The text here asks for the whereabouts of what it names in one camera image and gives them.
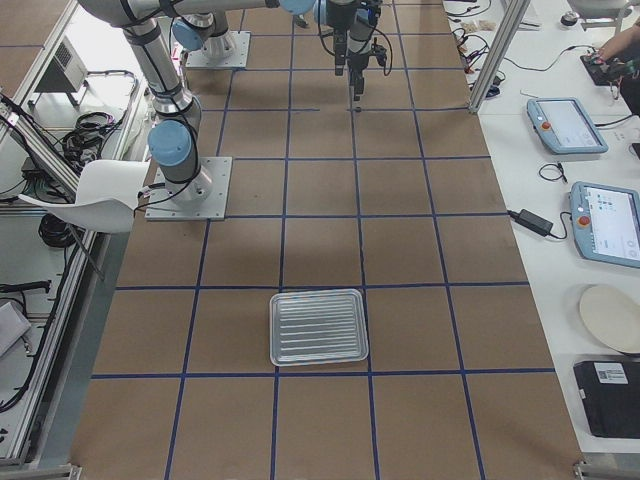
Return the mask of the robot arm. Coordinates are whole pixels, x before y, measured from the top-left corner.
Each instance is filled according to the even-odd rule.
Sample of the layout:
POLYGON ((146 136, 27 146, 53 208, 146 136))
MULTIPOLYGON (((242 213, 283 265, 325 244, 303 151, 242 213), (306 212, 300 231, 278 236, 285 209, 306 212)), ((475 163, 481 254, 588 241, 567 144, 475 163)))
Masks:
POLYGON ((97 19, 122 30, 153 94, 159 123, 148 146, 164 176, 169 199, 200 202, 211 192, 212 179, 200 158, 197 137, 201 105, 178 74, 157 23, 175 21, 173 35, 187 50, 200 50, 228 32, 229 11, 280 8, 292 15, 314 12, 318 25, 331 30, 335 73, 347 74, 353 96, 364 92, 364 70, 372 57, 385 63, 386 50, 372 36, 381 16, 378 1, 84 1, 97 19))
POLYGON ((226 13, 246 8, 279 8, 293 17, 311 11, 319 27, 319 37, 332 38, 327 51, 333 57, 337 76, 347 73, 353 99, 364 93, 364 71, 376 57, 386 65, 386 49, 373 38, 381 15, 379 1, 163 1, 165 15, 175 22, 171 32, 187 52, 195 54, 194 68, 244 67, 250 34, 229 29, 226 13))

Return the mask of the operator hand at desk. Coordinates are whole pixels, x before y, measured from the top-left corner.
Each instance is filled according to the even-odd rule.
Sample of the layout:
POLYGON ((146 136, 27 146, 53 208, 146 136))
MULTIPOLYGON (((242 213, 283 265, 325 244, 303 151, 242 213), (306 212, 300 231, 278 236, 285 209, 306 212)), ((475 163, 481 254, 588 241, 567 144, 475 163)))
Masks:
POLYGON ((626 49, 629 45, 629 40, 623 36, 622 33, 619 33, 609 40, 607 40, 598 50, 598 56, 603 60, 607 61, 611 58, 614 58, 624 49, 626 49))

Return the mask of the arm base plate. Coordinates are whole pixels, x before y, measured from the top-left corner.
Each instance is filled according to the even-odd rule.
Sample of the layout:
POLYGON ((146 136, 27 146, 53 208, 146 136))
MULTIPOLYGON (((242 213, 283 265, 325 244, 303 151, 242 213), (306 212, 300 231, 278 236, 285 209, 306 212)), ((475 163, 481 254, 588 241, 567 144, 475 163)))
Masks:
POLYGON ((155 183, 163 188, 151 192, 151 206, 145 210, 149 221, 195 221, 225 219, 233 160, 231 157, 201 157, 201 168, 194 180, 182 190, 167 182, 159 167, 155 183))
POLYGON ((187 69, 234 70, 245 69, 248 61, 251 33, 227 31, 210 37, 200 50, 189 52, 187 69))

